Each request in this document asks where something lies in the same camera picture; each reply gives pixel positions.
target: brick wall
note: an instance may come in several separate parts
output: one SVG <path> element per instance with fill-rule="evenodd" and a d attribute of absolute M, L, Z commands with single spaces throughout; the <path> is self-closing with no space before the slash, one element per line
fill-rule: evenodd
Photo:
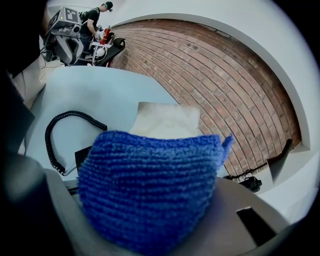
<path fill-rule="evenodd" d="M 233 134 L 225 167 L 232 174 L 301 141 L 291 101 L 271 69 L 244 44 L 179 20 L 143 20 L 112 30 L 126 48 L 111 67 L 155 78 L 179 104 L 198 106 L 204 134 Z"/>

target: light blue surface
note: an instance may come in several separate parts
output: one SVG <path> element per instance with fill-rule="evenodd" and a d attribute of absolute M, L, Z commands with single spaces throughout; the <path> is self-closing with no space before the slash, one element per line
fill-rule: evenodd
<path fill-rule="evenodd" d="M 106 124 L 108 130 L 128 132 L 136 120 L 139 102 L 177 104 L 148 76 L 105 67 L 58 67 L 32 107 L 35 120 L 25 137 L 25 154 L 54 170 L 45 144 L 45 131 L 52 118 L 76 110 Z M 80 117 L 58 121 L 51 134 L 57 161 L 67 171 L 72 169 L 76 165 L 75 152 L 91 146 L 100 132 Z M 76 176 L 75 170 L 62 179 L 73 180 Z"/>

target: blue knitted fabric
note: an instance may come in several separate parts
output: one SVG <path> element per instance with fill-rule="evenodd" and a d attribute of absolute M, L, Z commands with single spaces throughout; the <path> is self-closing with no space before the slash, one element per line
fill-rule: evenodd
<path fill-rule="evenodd" d="M 106 131 L 79 170 L 83 211 L 101 236 L 161 256 L 205 214 L 233 138 L 154 139 Z"/>

